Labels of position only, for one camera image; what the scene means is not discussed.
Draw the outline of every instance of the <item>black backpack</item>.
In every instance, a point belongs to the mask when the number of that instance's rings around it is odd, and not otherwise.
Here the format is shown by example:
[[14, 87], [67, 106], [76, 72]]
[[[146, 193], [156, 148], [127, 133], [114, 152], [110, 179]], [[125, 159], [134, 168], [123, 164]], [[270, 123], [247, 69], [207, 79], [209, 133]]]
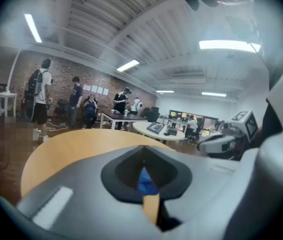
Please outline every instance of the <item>black backpack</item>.
[[44, 70], [43, 72], [41, 72], [40, 69], [37, 69], [31, 75], [25, 87], [25, 99], [34, 99], [36, 95], [40, 94], [40, 92], [42, 91], [43, 74], [46, 72], [48, 72], [48, 70]]

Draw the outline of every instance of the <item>woman sitting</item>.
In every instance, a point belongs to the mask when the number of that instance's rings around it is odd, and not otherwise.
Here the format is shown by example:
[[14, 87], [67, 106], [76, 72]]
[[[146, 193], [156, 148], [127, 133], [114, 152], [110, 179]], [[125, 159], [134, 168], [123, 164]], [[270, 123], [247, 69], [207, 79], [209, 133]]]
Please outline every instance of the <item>woman sitting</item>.
[[87, 101], [83, 104], [83, 115], [85, 123], [82, 129], [91, 129], [96, 120], [97, 103], [93, 94], [89, 95]]

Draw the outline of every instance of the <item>white t-shirt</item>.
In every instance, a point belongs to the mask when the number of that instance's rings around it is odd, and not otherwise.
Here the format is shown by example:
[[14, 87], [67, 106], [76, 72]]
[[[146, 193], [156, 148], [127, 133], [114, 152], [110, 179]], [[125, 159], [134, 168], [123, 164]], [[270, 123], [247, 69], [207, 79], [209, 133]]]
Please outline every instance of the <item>white t-shirt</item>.
[[133, 104], [130, 107], [130, 111], [139, 111], [139, 110], [141, 110], [141, 105], [142, 104], [143, 103], [141, 102], [141, 100], [139, 98], [135, 99], [133, 101]]
[[189, 122], [188, 122], [188, 127], [190, 128], [190, 129], [193, 129], [193, 132], [195, 132], [196, 130], [197, 130], [197, 123], [196, 123], [196, 121], [193, 119], [193, 120], [190, 120]]
[[[43, 73], [47, 69], [41, 68], [40, 72]], [[38, 95], [35, 96], [35, 102], [36, 103], [41, 103], [41, 104], [46, 104], [46, 90], [45, 90], [45, 85], [51, 85], [52, 84], [52, 74], [47, 71], [42, 74], [42, 83], [41, 83], [41, 91]]]

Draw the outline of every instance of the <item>blue object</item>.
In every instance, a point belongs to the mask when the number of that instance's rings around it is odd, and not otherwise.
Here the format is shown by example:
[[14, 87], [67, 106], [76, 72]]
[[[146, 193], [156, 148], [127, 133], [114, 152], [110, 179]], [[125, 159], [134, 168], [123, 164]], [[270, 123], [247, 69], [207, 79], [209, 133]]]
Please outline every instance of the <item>blue object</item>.
[[155, 184], [153, 183], [150, 175], [145, 168], [141, 170], [139, 181], [138, 181], [138, 191], [143, 195], [152, 195], [155, 196], [159, 193]]

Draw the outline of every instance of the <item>white paper on wall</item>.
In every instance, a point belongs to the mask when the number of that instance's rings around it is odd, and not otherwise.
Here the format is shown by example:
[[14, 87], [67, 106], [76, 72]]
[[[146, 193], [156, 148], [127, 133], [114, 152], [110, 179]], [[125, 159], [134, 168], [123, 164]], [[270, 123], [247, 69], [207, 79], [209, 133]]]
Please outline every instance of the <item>white paper on wall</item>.
[[97, 93], [97, 87], [98, 87], [98, 86], [93, 85], [93, 86], [91, 87], [91, 92]]
[[86, 85], [86, 84], [84, 84], [83, 87], [82, 87], [82, 89], [83, 89], [83, 90], [86, 90], [86, 91], [90, 91], [91, 88], [92, 88], [91, 85]]
[[103, 94], [103, 95], [108, 95], [108, 89], [107, 89], [107, 88], [104, 88], [102, 94]]
[[98, 94], [103, 94], [103, 87], [101, 87], [101, 86], [98, 86], [98, 90], [97, 90], [97, 93]]

